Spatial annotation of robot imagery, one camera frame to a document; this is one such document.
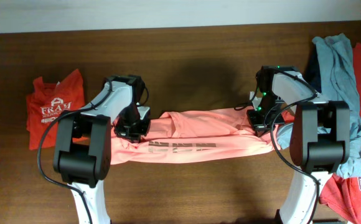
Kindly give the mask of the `salmon pink t-shirt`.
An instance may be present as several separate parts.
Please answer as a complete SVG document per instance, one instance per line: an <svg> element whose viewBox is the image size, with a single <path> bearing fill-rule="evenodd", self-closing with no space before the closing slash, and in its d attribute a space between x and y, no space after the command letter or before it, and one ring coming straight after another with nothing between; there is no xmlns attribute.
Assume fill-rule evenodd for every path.
<svg viewBox="0 0 361 224"><path fill-rule="evenodd" d="M289 147L293 115L283 114L287 127L255 135L247 110L224 108L208 111L169 111L151 121L141 142L111 136L111 164L128 161L186 164L266 154Z"/></svg>

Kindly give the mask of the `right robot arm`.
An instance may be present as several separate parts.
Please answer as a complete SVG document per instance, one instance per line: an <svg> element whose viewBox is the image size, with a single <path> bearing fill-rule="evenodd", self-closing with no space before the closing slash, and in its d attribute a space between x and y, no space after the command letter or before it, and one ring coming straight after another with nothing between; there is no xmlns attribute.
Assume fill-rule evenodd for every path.
<svg viewBox="0 0 361 224"><path fill-rule="evenodd" d="M350 154L350 110L344 101L332 101L315 90L295 67L263 66L256 73L256 91L262 99L246 112L257 136L270 134L285 123L291 110L294 121L289 143L290 160L279 158L294 170L286 200L274 223L313 223L319 197L327 181Z"/></svg>

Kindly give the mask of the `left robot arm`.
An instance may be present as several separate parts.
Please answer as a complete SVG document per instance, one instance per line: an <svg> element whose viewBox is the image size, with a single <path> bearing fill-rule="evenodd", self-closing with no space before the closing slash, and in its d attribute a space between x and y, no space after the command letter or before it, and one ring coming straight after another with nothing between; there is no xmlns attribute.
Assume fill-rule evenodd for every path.
<svg viewBox="0 0 361 224"><path fill-rule="evenodd" d="M150 128L150 108L140 102L146 85L140 76L111 76L99 94L57 122L54 171L73 195L79 223L111 223L104 179L111 165L111 137L140 142Z"/></svg>

